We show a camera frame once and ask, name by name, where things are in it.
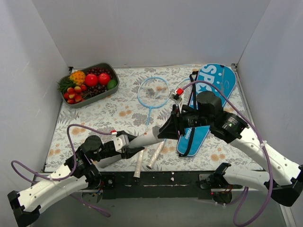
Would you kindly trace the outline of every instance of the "floral tablecloth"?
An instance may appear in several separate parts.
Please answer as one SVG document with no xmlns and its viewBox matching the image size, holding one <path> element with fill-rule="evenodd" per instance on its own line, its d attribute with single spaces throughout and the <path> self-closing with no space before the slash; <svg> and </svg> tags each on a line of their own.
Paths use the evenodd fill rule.
<svg viewBox="0 0 303 227">
<path fill-rule="evenodd" d="M 79 123 L 94 129 L 110 132 L 111 130 L 125 130 L 133 135 L 142 134 L 145 130 L 148 108 L 142 106 L 137 99 L 139 85 L 148 77 L 158 76 L 168 81 L 170 89 L 189 76 L 193 68 L 149 68 L 149 69 L 116 69 L 120 79 L 118 91 L 105 99 L 80 109 L 72 109 L 62 104 L 52 143 L 47 155 L 45 172 L 53 172 L 59 165 L 72 155 L 71 146 L 66 136 L 66 128 L 71 123 Z M 230 97 L 230 101 L 247 115 L 244 110 L 237 86 Z M 169 117 L 173 102 L 159 109 L 153 109 L 149 127 L 163 125 Z M 225 110 L 234 112 L 226 105 Z M 95 134 L 89 130 L 71 128 L 71 137 L 75 148 L 89 136 Z M 103 142 L 111 139 L 110 136 L 99 135 Z M 215 170 L 221 162 L 228 162 L 246 169 L 262 169 L 246 154 L 226 144 L 224 141 L 208 134 L 200 150 L 194 157 L 179 157 L 176 151 L 176 140 L 168 140 L 162 153 L 159 155 L 153 170 L 146 168 L 158 145 L 145 149 L 142 171 L 194 171 Z M 134 171 L 137 155 L 127 160 L 120 160 L 102 171 Z"/>
</svg>

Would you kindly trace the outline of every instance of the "cherry tomato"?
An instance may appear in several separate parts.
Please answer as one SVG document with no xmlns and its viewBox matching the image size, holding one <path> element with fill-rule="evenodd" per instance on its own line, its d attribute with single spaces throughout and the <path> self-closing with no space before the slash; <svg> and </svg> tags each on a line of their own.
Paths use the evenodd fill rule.
<svg viewBox="0 0 303 227">
<path fill-rule="evenodd" d="M 95 74 L 88 74 L 85 77 L 85 84 L 89 87 L 96 86 L 98 84 L 98 77 Z"/>
<path fill-rule="evenodd" d="M 107 73 L 101 73 L 99 75 L 99 83 L 101 85 L 107 85 L 107 83 L 110 81 L 110 76 Z"/>
</svg>

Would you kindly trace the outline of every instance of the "black metal base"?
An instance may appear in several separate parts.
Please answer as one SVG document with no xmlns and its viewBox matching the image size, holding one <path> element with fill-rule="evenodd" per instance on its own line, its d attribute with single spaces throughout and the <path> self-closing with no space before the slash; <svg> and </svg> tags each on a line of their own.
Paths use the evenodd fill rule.
<svg viewBox="0 0 303 227">
<path fill-rule="evenodd" d="M 103 199 L 117 198 L 199 198 L 211 200 L 211 190 L 201 189 L 199 175 L 205 177 L 213 171 L 101 172 L 102 176 L 114 175 L 115 186 L 104 190 Z"/>
</svg>

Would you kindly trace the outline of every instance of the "red apple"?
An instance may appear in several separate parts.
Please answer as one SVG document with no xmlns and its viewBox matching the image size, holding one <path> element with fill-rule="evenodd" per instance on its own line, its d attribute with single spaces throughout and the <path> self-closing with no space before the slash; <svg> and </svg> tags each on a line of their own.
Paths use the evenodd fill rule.
<svg viewBox="0 0 303 227">
<path fill-rule="evenodd" d="M 107 73 L 101 73 L 100 75 L 99 75 L 99 83 L 101 84 L 101 85 L 107 85 L 108 84 L 108 82 L 110 81 L 110 76 L 107 74 Z"/>
<path fill-rule="evenodd" d="M 73 99 L 74 97 L 75 97 L 75 93 L 69 95 L 69 98 L 70 98 L 70 99 Z"/>
<path fill-rule="evenodd" d="M 69 87 L 67 89 L 68 94 L 74 94 L 75 93 L 75 89 L 73 89 L 72 87 Z"/>
<path fill-rule="evenodd" d="M 75 96 L 75 101 L 78 103 L 78 102 L 80 102 L 81 101 L 81 99 L 82 99 L 82 97 L 81 96 Z"/>
<path fill-rule="evenodd" d="M 66 93 L 64 93 L 63 97 L 64 97 L 65 99 L 69 99 L 69 95 L 70 95 L 70 94 L 68 94 L 68 93 L 66 92 Z"/>
<path fill-rule="evenodd" d="M 75 103 L 75 100 L 69 98 L 69 99 L 67 100 L 67 103 L 68 103 L 68 104 L 74 104 L 74 103 Z"/>
<path fill-rule="evenodd" d="M 87 87 L 84 84 L 82 84 L 80 88 L 81 88 L 82 91 L 86 91 L 87 90 Z"/>
<path fill-rule="evenodd" d="M 81 90 L 81 88 L 80 88 L 79 86 L 76 86 L 76 87 L 74 88 L 74 90 L 75 90 L 75 92 L 77 92 L 77 93 L 81 93 L 81 92 L 82 92 L 82 90 Z"/>
<path fill-rule="evenodd" d="M 98 77 L 95 74 L 88 74 L 85 77 L 85 84 L 89 87 L 96 86 L 98 84 Z"/>
</svg>

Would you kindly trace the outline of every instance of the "racket strings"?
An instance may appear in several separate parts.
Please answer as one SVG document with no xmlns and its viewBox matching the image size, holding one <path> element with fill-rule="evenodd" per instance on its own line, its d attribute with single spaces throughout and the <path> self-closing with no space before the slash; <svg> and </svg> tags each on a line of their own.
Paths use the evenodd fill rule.
<svg viewBox="0 0 303 227">
<path fill-rule="evenodd" d="M 139 91 L 138 98 L 146 106 L 156 107 L 164 104 L 169 97 L 169 87 L 160 79 L 145 81 Z"/>
</svg>

